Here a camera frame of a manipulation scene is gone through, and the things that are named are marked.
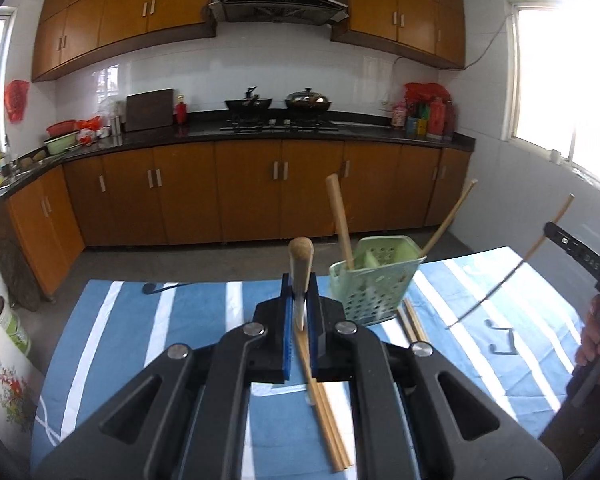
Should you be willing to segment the white cup on windowsill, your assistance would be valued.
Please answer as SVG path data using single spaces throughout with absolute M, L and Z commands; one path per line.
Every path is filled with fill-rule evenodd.
M 556 165 L 560 165 L 562 163 L 562 154 L 560 151 L 553 150 L 550 152 L 550 160 L 554 162 Z

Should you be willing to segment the wooden chopstick one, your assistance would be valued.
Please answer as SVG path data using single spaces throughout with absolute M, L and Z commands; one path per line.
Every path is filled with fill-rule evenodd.
M 288 245 L 294 325 L 300 332 L 306 325 L 306 292 L 314 257 L 314 246 L 309 237 L 294 238 Z

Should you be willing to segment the lower wooden cabinets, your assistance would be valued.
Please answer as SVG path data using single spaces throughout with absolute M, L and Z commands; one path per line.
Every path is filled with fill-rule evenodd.
M 87 247 L 329 236 L 331 174 L 353 233 L 437 226 L 469 159 L 414 144 L 219 140 L 61 162 L 1 192 L 2 272 L 36 299 L 56 292 Z

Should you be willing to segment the upper wooden cabinets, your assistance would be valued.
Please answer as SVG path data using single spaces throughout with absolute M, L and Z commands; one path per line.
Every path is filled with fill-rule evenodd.
M 169 42 L 210 38 L 219 23 L 330 27 L 344 44 L 437 68 L 465 65 L 464 0 L 45 0 L 33 80 Z

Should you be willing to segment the green perforated utensil holder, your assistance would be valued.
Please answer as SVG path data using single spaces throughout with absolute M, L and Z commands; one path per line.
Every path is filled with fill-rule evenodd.
M 396 316 L 425 259 L 407 236 L 361 238 L 353 254 L 352 270 L 344 260 L 330 266 L 330 293 L 342 304 L 349 321 L 361 325 L 388 321 Z

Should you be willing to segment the red bag and condiment bottles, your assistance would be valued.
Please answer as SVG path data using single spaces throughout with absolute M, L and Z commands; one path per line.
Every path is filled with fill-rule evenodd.
M 455 123 L 451 95 L 436 82 L 404 84 L 402 99 L 391 111 L 391 127 L 416 138 L 451 141 Z

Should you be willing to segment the black wok left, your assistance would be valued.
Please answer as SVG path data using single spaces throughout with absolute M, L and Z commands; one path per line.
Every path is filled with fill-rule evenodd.
M 241 99 L 225 100 L 224 104 L 234 122 L 250 122 L 262 119 L 271 107 L 271 98 L 261 98 L 256 87 L 248 87 Z

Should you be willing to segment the lidded wok right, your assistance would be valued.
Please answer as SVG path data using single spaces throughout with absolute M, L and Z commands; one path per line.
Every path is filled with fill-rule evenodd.
M 324 94 L 311 88 L 291 92 L 285 99 L 289 116 L 294 120 L 317 120 L 332 106 L 332 101 Z

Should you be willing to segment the red bottle on counter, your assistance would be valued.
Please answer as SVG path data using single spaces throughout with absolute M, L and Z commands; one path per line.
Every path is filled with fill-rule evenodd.
M 187 105 L 184 102 L 184 96 L 178 96 L 176 99 L 175 118 L 178 125 L 178 135 L 182 136 L 185 133 L 187 124 Z

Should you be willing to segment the dark cutting board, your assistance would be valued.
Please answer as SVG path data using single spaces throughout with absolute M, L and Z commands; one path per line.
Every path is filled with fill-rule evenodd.
M 125 101 L 125 131 L 170 127 L 173 124 L 174 90 L 131 94 Z

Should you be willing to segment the wooden chopstick five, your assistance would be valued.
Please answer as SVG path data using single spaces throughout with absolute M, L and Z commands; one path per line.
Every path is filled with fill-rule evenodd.
M 339 245 L 343 261 L 349 270 L 354 269 L 354 258 L 351 247 L 346 213 L 340 190 L 338 174 L 330 174 L 326 179 L 327 195 L 334 216 L 335 228 L 338 234 Z

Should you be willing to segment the wooden chopstick three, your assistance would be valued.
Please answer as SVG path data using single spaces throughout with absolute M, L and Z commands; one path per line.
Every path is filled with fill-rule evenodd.
M 327 452 L 334 471 L 345 471 L 352 466 L 343 436 L 338 426 L 336 402 L 329 391 L 329 384 L 317 382 L 312 376 L 309 363 L 304 363 L 310 393 L 314 397 L 318 426 L 322 430 Z

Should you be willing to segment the wooden chopstick two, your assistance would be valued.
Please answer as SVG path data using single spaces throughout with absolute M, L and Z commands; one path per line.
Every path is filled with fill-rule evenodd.
M 306 376 L 309 393 L 314 401 L 318 426 L 321 428 L 329 458 L 332 462 L 332 469 L 334 471 L 345 471 L 349 467 L 348 456 L 344 450 L 324 386 L 320 382 L 317 382 L 312 376 L 308 337 L 305 332 L 295 328 L 294 338 L 296 338 L 300 361 L 304 376 Z

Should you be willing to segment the wooden chopstick eight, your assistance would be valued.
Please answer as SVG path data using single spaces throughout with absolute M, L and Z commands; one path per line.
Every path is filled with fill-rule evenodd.
M 466 185 L 466 188 L 464 188 L 464 191 L 462 192 L 462 194 L 460 194 L 460 198 L 456 201 L 449 214 L 445 217 L 443 222 L 437 228 L 437 231 L 434 232 L 434 235 L 430 237 L 430 240 L 428 240 L 427 244 L 420 251 L 420 258 L 425 258 L 426 255 L 428 255 L 431 252 L 431 249 L 434 248 L 434 246 L 436 246 L 437 242 L 440 240 L 440 238 L 446 232 L 446 230 L 449 229 L 449 226 L 457 216 L 457 213 L 460 211 L 460 208 L 462 208 L 462 206 L 465 203 L 465 200 L 468 199 L 468 196 L 470 195 L 471 191 L 475 188 L 477 183 L 477 179 L 472 179 L 468 183 L 468 185 Z

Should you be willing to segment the wooden cabinets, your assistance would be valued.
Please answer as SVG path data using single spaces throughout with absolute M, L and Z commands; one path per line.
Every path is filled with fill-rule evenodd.
M 437 68 L 465 65 L 464 0 L 45 0 L 33 80 L 169 42 L 210 38 L 219 23 L 330 27 L 344 44 Z
M 36 299 L 56 292 L 87 247 L 329 236 L 331 174 L 353 233 L 437 226 L 469 159 L 414 144 L 219 140 L 61 162 L 1 192 L 2 272 Z

